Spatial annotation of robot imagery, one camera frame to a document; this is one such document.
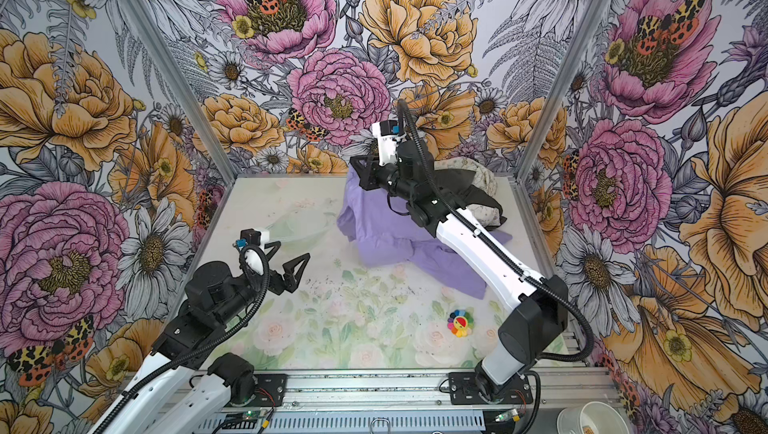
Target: purple cloth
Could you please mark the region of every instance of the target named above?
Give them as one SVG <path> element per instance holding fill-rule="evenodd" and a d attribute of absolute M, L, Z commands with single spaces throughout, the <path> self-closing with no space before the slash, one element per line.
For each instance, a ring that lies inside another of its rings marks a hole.
<path fill-rule="evenodd" d="M 405 199 L 391 201 L 392 209 L 406 212 Z M 419 228 L 409 216 L 390 211 L 386 191 L 360 188 L 354 169 L 346 179 L 344 206 L 336 225 L 350 241 L 357 240 L 360 258 L 368 267 L 411 261 L 448 287 L 478 299 L 485 295 L 485 281 L 461 256 L 431 237 L 427 229 Z M 493 235 L 502 244 L 512 239 L 502 231 Z"/>

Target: white bucket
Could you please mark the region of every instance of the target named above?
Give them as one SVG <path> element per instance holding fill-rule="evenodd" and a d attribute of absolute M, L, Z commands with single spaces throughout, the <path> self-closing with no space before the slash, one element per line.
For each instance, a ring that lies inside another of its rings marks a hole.
<path fill-rule="evenodd" d="M 558 434 L 629 434 L 629 428 L 608 404 L 589 402 L 558 414 Z"/>

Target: crumpled clothing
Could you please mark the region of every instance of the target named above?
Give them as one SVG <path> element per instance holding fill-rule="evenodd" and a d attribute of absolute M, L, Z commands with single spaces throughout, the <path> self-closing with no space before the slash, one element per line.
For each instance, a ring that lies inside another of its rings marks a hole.
<path fill-rule="evenodd" d="M 390 198 L 392 209 L 406 212 L 406 200 Z M 384 189 L 365 191 L 354 169 L 349 171 L 344 204 L 336 220 L 350 241 L 357 241 L 360 259 L 368 267 L 411 261 L 448 287 L 482 299 L 485 281 L 450 247 L 419 228 L 410 216 L 400 216 L 387 206 Z M 503 231 L 492 235 L 502 244 L 512 237 Z"/>

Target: wallpaper panel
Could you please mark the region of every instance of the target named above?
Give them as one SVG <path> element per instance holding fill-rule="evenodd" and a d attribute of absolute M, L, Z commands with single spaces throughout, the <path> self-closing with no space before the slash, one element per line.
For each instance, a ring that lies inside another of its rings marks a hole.
<path fill-rule="evenodd" d="M 146 1 L 236 171 L 328 174 L 401 98 L 437 159 L 511 171 L 588 0 Z"/>
<path fill-rule="evenodd" d="M 114 0 L 0 8 L 0 426 L 77 434 L 149 353 L 223 182 Z"/>
<path fill-rule="evenodd" d="M 636 432 L 768 432 L 766 10 L 612 0 L 525 180 Z"/>

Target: metal post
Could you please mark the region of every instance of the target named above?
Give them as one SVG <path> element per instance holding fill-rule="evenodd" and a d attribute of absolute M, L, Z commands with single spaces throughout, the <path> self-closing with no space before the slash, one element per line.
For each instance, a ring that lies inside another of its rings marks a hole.
<path fill-rule="evenodd" d="M 120 10 L 126 14 L 133 24 L 136 34 L 144 43 L 149 55 L 160 68 L 166 83 L 176 95 L 181 109 L 189 116 L 192 125 L 197 130 L 200 140 L 208 149 L 211 159 L 221 173 L 225 185 L 233 185 L 235 172 L 224 149 L 210 128 L 208 120 L 203 115 L 200 103 L 192 92 L 186 78 L 181 74 L 181 68 L 170 53 L 165 38 L 160 32 L 154 19 L 150 16 L 144 0 L 118 0 Z"/>
<path fill-rule="evenodd" d="M 565 57 L 560 64 L 560 70 L 554 77 L 552 88 L 550 88 L 549 94 L 547 94 L 542 115 L 531 133 L 531 139 L 528 141 L 528 145 L 525 146 L 523 158 L 515 170 L 514 174 L 518 181 L 523 182 L 531 171 L 533 161 L 538 157 L 538 153 L 547 137 L 547 132 L 558 114 L 561 100 L 565 96 L 565 90 L 571 84 L 571 80 L 581 63 L 581 56 L 584 55 L 587 45 L 592 40 L 594 29 L 600 22 L 600 18 L 609 4 L 610 0 L 589 0 L 584 17 L 581 18 L 578 27 L 574 31 L 574 36 L 571 38 L 571 43 L 568 45 L 568 50 L 565 52 Z"/>

